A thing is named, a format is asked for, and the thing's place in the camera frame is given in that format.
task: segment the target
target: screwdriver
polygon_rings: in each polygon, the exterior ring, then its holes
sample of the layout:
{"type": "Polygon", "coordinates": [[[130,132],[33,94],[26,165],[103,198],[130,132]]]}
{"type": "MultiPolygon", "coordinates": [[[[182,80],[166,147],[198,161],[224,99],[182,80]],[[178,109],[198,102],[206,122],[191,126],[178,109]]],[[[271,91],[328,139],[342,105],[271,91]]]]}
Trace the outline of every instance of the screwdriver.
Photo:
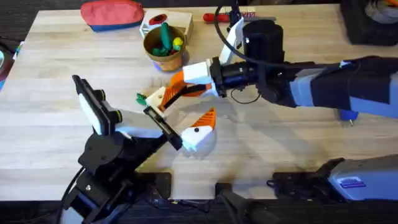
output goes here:
{"type": "MultiPolygon", "coordinates": [[[[213,23],[214,22],[214,14],[213,13],[205,13],[203,15],[203,20],[207,23],[213,23]]],[[[251,21],[257,21],[261,19],[267,19],[271,21],[275,21],[275,17],[244,17],[244,22],[251,22],[251,21]]],[[[229,15],[223,14],[223,15],[218,15],[218,22],[229,22],[229,15]]]]}

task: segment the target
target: cord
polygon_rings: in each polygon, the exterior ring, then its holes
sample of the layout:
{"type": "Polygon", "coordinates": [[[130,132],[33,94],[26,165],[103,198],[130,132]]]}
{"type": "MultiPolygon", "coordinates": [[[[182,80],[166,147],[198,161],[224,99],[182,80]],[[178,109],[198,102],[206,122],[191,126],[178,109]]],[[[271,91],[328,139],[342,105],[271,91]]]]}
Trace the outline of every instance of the cord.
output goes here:
{"type": "MultiPolygon", "coordinates": [[[[217,7],[215,15],[214,15],[214,26],[216,27],[216,31],[218,36],[220,37],[221,41],[225,44],[225,46],[227,46],[227,48],[229,48],[234,54],[236,54],[238,57],[242,58],[245,61],[251,62],[251,63],[255,63],[258,65],[264,65],[267,66],[269,68],[297,68],[297,69],[303,69],[305,68],[304,65],[301,66],[297,66],[297,65],[284,65],[284,64],[279,64],[279,63],[269,63],[269,62],[265,62],[262,60],[256,60],[253,58],[249,58],[248,56],[242,54],[241,52],[239,52],[238,50],[236,50],[231,44],[228,43],[228,41],[225,39],[223,33],[221,32],[220,29],[220,25],[218,24],[218,15],[220,13],[221,8],[223,7],[224,4],[226,4],[228,0],[224,0],[220,3],[220,5],[217,7]]],[[[324,65],[324,64],[318,64],[318,65],[309,65],[309,68],[324,68],[325,66],[332,66],[332,65],[336,65],[336,64],[328,64],[328,65],[324,65]]]]}
{"type": "Polygon", "coordinates": [[[260,96],[261,96],[261,94],[259,94],[259,95],[257,96],[257,98],[254,99],[254,100],[252,100],[252,101],[249,101],[249,102],[240,102],[240,101],[238,101],[238,100],[234,97],[234,95],[233,95],[233,92],[234,92],[235,90],[237,90],[237,89],[233,89],[233,90],[231,91],[231,98],[232,98],[235,102],[237,102],[237,103],[239,103],[239,104],[243,104],[243,105],[248,105],[248,104],[250,104],[250,103],[254,103],[254,102],[256,102],[256,101],[260,98],[260,96]]]}
{"type": "Polygon", "coordinates": [[[61,198],[61,205],[59,206],[58,211],[57,211],[57,217],[55,219],[55,223],[56,224],[60,224],[61,216],[62,216],[62,210],[63,210],[63,204],[65,203],[65,199],[66,199],[70,189],[72,188],[73,184],[76,182],[77,178],[84,171],[84,169],[85,169],[84,167],[80,168],[80,170],[75,174],[75,176],[70,181],[68,187],[65,189],[65,192],[63,193],[62,198],[61,198]]]}
{"type": "Polygon", "coordinates": [[[189,207],[189,209],[186,209],[186,210],[183,210],[183,211],[175,211],[175,210],[172,210],[172,209],[160,208],[160,207],[154,205],[152,202],[149,202],[148,200],[146,200],[145,197],[143,197],[143,199],[147,202],[148,205],[150,205],[150,206],[152,206],[154,208],[157,208],[159,210],[166,210],[166,211],[170,211],[170,212],[180,213],[180,212],[187,212],[189,210],[196,209],[199,212],[203,212],[205,214],[209,212],[208,209],[202,209],[202,208],[200,208],[200,207],[198,207],[196,205],[207,205],[207,204],[210,204],[210,202],[211,202],[210,200],[207,200],[206,202],[194,202],[194,201],[190,201],[190,200],[181,200],[181,202],[179,202],[179,201],[175,201],[174,200],[174,203],[173,203],[170,200],[164,198],[156,187],[152,186],[152,190],[155,190],[157,192],[157,194],[162,198],[163,201],[165,201],[166,203],[171,205],[170,207],[175,206],[175,205],[179,205],[179,206],[183,206],[183,207],[189,207]]]}

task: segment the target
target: red screwdriver handle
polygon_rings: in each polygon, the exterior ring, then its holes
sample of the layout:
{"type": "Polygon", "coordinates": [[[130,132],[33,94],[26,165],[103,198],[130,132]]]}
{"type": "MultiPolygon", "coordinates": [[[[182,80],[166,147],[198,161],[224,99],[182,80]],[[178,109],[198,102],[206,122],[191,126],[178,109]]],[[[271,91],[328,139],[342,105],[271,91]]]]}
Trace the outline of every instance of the red screwdriver handle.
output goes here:
{"type": "MultiPolygon", "coordinates": [[[[203,15],[203,20],[205,22],[214,22],[214,14],[213,13],[205,13],[203,15]]],[[[228,15],[218,15],[218,22],[229,22],[228,15]]]]}

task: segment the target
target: yellow toy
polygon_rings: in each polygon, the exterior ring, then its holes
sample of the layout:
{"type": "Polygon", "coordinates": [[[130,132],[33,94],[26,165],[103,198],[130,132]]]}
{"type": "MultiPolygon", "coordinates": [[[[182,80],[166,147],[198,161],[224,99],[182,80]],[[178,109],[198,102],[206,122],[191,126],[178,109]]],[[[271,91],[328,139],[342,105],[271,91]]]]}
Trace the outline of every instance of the yellow toy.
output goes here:
{"type": "Polygon", "coordinates": [[[174,38],[174,40],[173,40],[173,49],[174,50],[181,50],[182,44],[183,44],[183,41],[182,41],[181,38],[179,38],[179,37],[174,38]]]}

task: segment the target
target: small box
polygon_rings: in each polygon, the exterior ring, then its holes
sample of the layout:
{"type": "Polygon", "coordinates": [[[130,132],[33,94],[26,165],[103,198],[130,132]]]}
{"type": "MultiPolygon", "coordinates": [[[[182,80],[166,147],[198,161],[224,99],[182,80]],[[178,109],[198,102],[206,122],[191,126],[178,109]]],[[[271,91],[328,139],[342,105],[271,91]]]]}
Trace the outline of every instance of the small box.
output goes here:
{"type": "Polygon", "coordinates": [[[187,12],[172,12],[161,9],[148,9],[145,13],[144,20],[139,27],[139,32],[141,33],[142,38],[152,29],[156,27],[160,27],[161,24],[149,25],[149,21],[158,15],[166,14],[167,18],[164,22],[167,22],[170,26],[176,27],[180,29],[184,35],[185,40],[187,40],[187,44],[189,43],[189,39],[193,30],[193,19],[192,14],[187,12]]]}

